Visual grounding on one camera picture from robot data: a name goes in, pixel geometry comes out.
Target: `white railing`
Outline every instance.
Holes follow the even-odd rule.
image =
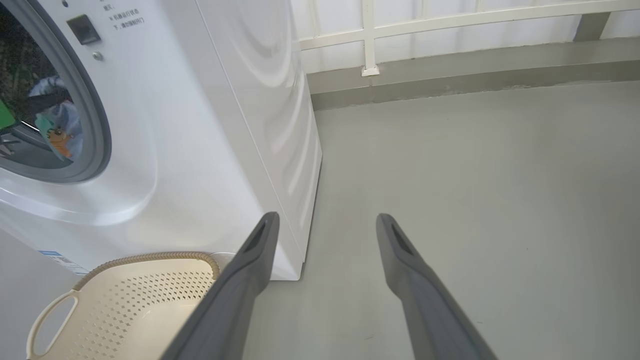
[[[311,2],[311,9],[314,9],[316,0],[309,1]],[[459,26],[488,24],[491,22],[640,9],[640,0],[599,0],[483,11],[482,0],[476,0],[475,13],[424,19],[424,9],[426,8],[427,1],[428,0],[422,0],[422,19],[375,26],[373,23],[374,0],[362,0],[362,29],[318,35],[312,38],[302,38],[300,39],[300,47],[302,50],[308,50],[348,42],[364,41],[365,65],[362,68],[362,75],[371,76],[380,73],[376,65],[375,55],[375,39],[377,38],[420,33],[429,30],[457,28]],[[317,33],[319,28],[317,25],[317,16],[312,14],[312,18],[314,31]]]

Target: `basket rim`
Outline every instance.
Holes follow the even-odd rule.
[[[86,285],[91,279],[93,279],[99,273],[114,268],[116,266],[128,265],[134,263],[142,263],[145,261],[155,260],[178,260],[178,259],[195,259],[202,260],[211,266],[213,271],[213,279],[216,280],[220,274],[220,268],[218,263],[206,252],[197,251],[174,251],[174,252],[154,252],[151,254],[129,256],[127,258],[116,259],[108,261],[97,268],[91,270],[89,274],[86,274],[78,283],[72,288],[73,290],[80,291],[84,285]]]

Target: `washing machine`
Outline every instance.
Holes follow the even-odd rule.
[[[84,274],[231,258],[280,214],[297,280],[322,150],[288,0],[0,0],[0,226]]]

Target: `plastic basket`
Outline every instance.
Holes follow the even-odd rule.
[[[103,264],[40,313],[29,333],[27,357],[159,359],[219,272],[216,262],[201,252],[164,252]],[[40,326],[69,298],[74,300],[69,315],[44,354],[36,354]]]

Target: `baseboard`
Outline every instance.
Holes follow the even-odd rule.
[[[640,80],[640,38],[456,53],[308,74],[315,110],[510,88]]]

